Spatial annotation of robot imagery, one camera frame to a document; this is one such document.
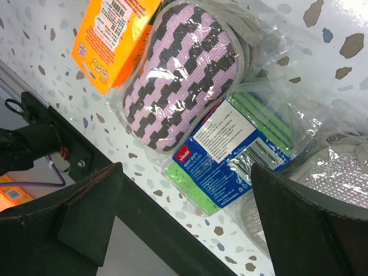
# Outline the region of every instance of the orange box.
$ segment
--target orange box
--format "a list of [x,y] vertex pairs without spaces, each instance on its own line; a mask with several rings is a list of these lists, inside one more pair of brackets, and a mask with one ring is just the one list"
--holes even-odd
[[[7,175],[0,176],[0,183],[10,183],[13,180]],[[26,203],[33,198],[19,187],[0,188],[0,212],[16,205]]]
[[91,0],[72,57],[102,95],[133,73],[161,0]]

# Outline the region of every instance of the bolt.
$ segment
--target bolt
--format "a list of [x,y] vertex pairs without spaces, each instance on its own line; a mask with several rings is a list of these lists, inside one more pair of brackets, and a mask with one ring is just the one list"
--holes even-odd
[[78,167],[80,167],[80,168],[86,167],[86,163],[83,160],[80,160],[78,162]]

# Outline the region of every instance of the green sponge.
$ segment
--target green sponge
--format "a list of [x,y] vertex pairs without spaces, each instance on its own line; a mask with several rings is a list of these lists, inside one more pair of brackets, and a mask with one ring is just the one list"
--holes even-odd
[[[274,145],[285,154],[290,154],[293,139],[292,130],[282,118],[267,107],[267,104],[253,93],[234,93],[228,96],[227,100]],[[165,170],[165,174],[192,203],[201,208],[207,215],[211,216],[221,209],[176,162],[171,162]]]

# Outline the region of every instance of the gray floor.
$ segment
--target gray floor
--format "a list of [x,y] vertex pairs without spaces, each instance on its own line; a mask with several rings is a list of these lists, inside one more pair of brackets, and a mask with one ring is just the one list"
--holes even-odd
[[[4,107],[3,102],[5,98],[8,98],[8,96],[0,86],[0,118],[6,118],[5,120],[1,120],[0,128],[14,130],[25,126],[26,123],[20,116],[8,111]],[[47,161],[40,159],[35,162],[35,168],[24,172],[11,172],[9,176],[15,181],[57,182],[58,179],[53,172],[48,169],[45,170],[45,168],[48,168]],[[67,174],[64,174],[64,177],[69,185],[72,184],[72,180]],[[39,198],[55,191],[52,188],[36,187],[25,190],[34,198]],[[116,217],[105,265],[99,268],[97,275],[175,276],[176,273]]]

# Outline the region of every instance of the white speckled countertop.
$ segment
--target white speckled countertop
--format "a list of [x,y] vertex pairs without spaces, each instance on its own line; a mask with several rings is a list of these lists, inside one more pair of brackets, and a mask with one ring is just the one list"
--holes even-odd
[[[279,64],[296,87],[313,83],[318,91],[331,91],[350,102],[366,93],[365,0],[268,2],[314,39],[305,42],[299,55]],[[105,99],[70,55],[86,8],[86,0],[1,1],[0,59],[108,158],[123,162],[126,175],[236,274],[273,275],[271,262],[225,213],[201,218],[183,212],[185,198],[161,176],[159,167],[145,166],[142,146],[108,111]]]

